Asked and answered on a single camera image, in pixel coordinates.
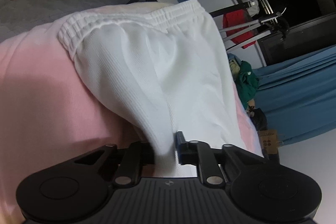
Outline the black clothes pile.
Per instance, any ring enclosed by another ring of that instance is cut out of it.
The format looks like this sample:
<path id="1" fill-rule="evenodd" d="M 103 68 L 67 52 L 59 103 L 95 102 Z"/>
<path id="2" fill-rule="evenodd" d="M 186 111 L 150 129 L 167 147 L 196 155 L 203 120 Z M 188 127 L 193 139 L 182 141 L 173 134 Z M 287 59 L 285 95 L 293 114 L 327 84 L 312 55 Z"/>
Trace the black clothes pile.
<path id="1" fill-rule="evenodd" d="M 264 131 L 268 129 L 267 118 L 260 108 L 250 106 L 247 113 L 257 131 Z"/>

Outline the right blue curtain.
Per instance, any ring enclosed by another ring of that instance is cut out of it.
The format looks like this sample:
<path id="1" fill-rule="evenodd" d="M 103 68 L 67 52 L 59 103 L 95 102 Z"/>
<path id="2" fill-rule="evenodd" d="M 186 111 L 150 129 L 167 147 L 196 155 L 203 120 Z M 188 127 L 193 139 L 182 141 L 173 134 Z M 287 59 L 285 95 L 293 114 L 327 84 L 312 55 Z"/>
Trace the right blue curtain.
<path id="1" fill-rule="evenodd" d="M 335 47 L 254 70 L 255 96 L 284 145 L 335 129 Z"/>

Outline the dark window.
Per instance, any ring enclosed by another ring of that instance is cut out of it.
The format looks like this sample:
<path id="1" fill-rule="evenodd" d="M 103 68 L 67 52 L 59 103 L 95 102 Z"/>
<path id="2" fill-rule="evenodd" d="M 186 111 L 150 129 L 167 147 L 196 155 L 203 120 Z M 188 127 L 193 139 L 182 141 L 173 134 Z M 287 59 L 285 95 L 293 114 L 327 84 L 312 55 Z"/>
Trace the dark window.
<path id="1" fill-rule="evenodd" d="M 257 0 L 257 17 L 281 12 L 260 30 L 272 33 L 258 41 L 265 63 L 273 65 L 335 45 L 335 0 Z"/>

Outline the white track pants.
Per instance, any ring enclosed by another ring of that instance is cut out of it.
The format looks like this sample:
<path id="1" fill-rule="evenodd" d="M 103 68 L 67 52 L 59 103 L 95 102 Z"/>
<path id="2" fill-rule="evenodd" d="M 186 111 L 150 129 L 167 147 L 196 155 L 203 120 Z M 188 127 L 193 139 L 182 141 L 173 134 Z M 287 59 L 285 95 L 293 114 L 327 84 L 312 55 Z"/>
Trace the white track pants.
<path id="1" fill-rule="evenodd" d="M 196 173 L 177 162 L 178 131 L 213 148 L 245 148 L 226 50 L 197 0 L 143 2 L 109 14 L 79 12 L 64 22 L 58 37 L 90 92 L 146 136 L 156 176 Z"/>

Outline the green hoodie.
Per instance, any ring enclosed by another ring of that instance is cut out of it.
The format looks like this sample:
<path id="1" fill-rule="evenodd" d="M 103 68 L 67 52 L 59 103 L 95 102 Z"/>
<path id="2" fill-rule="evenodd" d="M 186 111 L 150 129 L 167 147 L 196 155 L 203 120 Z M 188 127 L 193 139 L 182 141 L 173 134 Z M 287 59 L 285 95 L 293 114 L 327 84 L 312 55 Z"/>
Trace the green hoodie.
<path id="1" fill-rule="evenodd" d="M 248 108 L 248 102 L 254 99 L 259 88 L 259 79 L 254 74 L 250 63 L 242 61 L 240 71 L 235 79 L 235 85 L 240 101 L 245 109 Z"/>

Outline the garment steamer stand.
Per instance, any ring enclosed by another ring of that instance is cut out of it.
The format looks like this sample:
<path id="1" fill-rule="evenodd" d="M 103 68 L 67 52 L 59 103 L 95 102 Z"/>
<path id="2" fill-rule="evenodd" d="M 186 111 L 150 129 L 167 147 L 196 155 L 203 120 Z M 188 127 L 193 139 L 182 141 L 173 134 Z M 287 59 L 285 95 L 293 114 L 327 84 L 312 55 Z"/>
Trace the garment steamer stand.
<path id="1" fill-rule="evenodd" d="M 287 7 L 285 7 L 282 12 L 272 12 L 270 14 L 266 14 L 266 16 L 260 17 L 259 19 L 250 21 L 244 20 L 244 23 L 241 24 L 222 27 L 219 32 L 221 34 L 226 34 L 226 37 L 222 38 L 223 43 L 227 41 L 233 42 L 233 45 L 228 47 L 226 51 L 229 53 L 238 48 L 246 49 L 247 47 L 251 46 L 253 42 L 257 42 L 258 39 L 275 33 L 281 34 L 281 40 L 285 40 L 289 34 L 288 22 L 284 19 L 281 19 L 280 22 L 278 22 L 278 19 L 283 16 L 286 10 Z M 234 42 L 234 39 L 237 37 L 250 32 L 253 34 L 251 37 L 248 37 L 238 43 Z"/>

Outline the pastel tie-dye bed sheet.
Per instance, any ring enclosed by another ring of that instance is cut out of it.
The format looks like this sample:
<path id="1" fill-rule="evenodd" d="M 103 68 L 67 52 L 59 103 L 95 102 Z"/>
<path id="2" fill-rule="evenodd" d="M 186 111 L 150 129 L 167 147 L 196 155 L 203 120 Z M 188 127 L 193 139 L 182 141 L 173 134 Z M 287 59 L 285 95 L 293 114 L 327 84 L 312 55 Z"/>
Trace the pastel tie-dye bed sheet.
<path id="1" fill-rule="evenodd" d="M 87 11 L 125 12 L 126 6 Z M 23 222 L 15 192 L 30 174 L 107 143 L 127 147 L 148 141 L 134 124 L 106 108 L 76 72 L 58 37 L 73 14 L 1 43 L 1 223 Z M 243 149 L 260 155 L 257 132 L 234 90 Z"/>

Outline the brown paper bag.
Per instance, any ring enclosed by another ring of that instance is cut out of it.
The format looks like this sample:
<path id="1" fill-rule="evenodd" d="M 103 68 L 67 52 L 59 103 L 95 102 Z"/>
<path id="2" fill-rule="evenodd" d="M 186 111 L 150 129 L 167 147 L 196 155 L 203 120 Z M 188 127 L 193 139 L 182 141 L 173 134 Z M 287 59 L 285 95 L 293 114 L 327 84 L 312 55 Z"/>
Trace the brown paper bag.
<path id="1" fill-rule="evenodd" d="M 260 145 L 268 156 L 278 156 L 278 148 L 283 145 L 277 130 L 262 130 L 258 132 Z"/>

